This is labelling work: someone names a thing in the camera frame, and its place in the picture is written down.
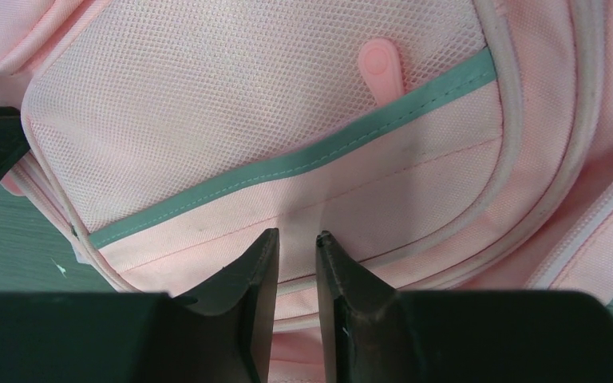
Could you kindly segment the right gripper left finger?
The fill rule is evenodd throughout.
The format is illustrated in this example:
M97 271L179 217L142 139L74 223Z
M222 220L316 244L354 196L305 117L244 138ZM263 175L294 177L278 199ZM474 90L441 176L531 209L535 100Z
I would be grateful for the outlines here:
M0 293L0 382L265 382L279 232L191 290Z

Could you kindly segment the pink student backpack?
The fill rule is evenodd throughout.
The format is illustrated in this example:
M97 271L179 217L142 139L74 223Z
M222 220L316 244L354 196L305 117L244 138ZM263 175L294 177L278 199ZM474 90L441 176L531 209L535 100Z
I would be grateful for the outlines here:
M0 184L115 290L280 233L272 382L324 382L315 240L402 292L613 299L613 1L0 1Z

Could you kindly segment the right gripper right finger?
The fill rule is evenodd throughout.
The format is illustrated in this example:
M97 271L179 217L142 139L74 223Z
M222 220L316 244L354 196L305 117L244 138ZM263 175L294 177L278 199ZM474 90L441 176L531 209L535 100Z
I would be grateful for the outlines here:
M566 290L400 291L316 240L329 382L613 382L613 316Z

